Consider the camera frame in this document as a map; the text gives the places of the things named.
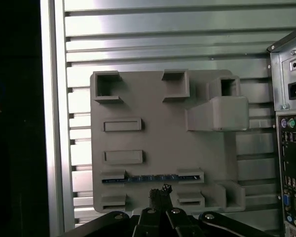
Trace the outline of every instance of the usb port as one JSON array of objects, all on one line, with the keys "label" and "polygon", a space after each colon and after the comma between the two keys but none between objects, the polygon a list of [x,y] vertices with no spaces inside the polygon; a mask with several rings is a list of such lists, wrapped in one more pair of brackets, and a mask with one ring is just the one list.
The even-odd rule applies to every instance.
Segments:
[{"label": "usb port", "polygon": [[288,141],[288,134],[287,132],[282,132],[282,141],[287,142]]},{"label": "usb port", "polygon": [[292,137],[292,142],[296,142],[296,133],[295,132],[291,133],[291,137]]},{"label": "usb port", "polygon": [[282,145],[282,156],[285,157],[285,146]]},{"label": "usb port", "polygon": [[289,133],[289,138],[290,138],[290,142],[292,142],[293,141],[293,133],[292,132]]},{"label": "usb port", "polygon": [[283,139],[283,141],[288,142],[288,138],[289,138],[289,133],[288,132],[284,132],[284,139]]}]

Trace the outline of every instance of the gray 3d printed plate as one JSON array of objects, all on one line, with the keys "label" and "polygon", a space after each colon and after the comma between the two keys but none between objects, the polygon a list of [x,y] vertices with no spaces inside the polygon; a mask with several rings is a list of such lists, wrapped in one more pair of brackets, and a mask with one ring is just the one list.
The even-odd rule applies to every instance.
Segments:
[{"label": "gray 3d printed plate", "polygon": [[226,70],[94,72],[95,210],[145,208],[150,189],[164,183],[186,211],[243,210],[233,131],[249,121],[239,83]]}]

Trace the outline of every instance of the bolt head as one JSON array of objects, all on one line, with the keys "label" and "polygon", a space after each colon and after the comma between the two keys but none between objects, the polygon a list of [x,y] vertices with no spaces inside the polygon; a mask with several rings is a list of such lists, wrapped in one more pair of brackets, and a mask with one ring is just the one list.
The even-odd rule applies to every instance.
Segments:
[{"label": "bolt head", "polygon": [[174,208],[174,209],[172,209],[171,212],[172,212],[173,214],[178,214],[178,213],[180,213],[180,210],[177,209],[177,208]]},{"label": "bolt head", "polygon": [[205,215],[205,218],[206,218],[207,220],[213,220],[215,217],[214,217],[212,214],[206,214],[206,215]]},{"label": "bolt head", "polygon": [[148,210],[147,211],[149,214],[154,214],[155,212],[156,212],[156,210],[155,209],[150,209],[150,210]]},{"label": "bolt head", "polygon": [[121,215],[121,214],[120,214],[120,215],[117,215],[117,216],[115,216],[115,219],[116,219],[116,220],[123,219],[123,215]]},{"label": "bolt head", "polygon": [[296,55],[296,49],[294,49],[294,50],[291,51],[291,55],[292,56]]}]

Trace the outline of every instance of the black metal arm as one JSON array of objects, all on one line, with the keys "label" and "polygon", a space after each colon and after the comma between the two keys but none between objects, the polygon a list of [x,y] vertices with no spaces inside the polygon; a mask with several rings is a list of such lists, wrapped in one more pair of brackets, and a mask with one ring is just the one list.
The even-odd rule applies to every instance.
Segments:
[{"label": "black metal arm", "polygon": [[149,208],[131,218],[112,211],[62,237],[271,237],[260,230],[215,212],[204,212],[198,219],[172,206],[171,185],[153,189]]}]

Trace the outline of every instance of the metal frame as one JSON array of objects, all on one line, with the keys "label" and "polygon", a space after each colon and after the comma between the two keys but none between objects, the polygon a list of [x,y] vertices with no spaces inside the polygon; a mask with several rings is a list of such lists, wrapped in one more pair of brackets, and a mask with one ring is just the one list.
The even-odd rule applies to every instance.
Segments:
[{"label": "metal frame", "polygon": [[62,172],[60,159],[55,12],[53,0],[42,0],[41,40],[44,88],[45,137],[50,236],[64,232]]},{"label": "metal frame", "polygon": [[66,64],[66,36],[64,1],[55,1],[56,53],[57,53],[57,85],[58,111],[60,130],[60,152],[63,184],[64,226],[65,231],[74,228],[74,199],[72,185],[72,165],[69,137],[69,110]]},{"label": "metal frame", "polygon": [[50,236],[74,228],[62,0],[42,0],[41,31]]},{"label": "metal frame", "polygon": [[285,94],[284,72],[282,63],[296,57],[296,32],[292,32],[282,40],[268,48],[271,53],[272,80],[275,111],[296,109],[296,100],[290,101]]}]

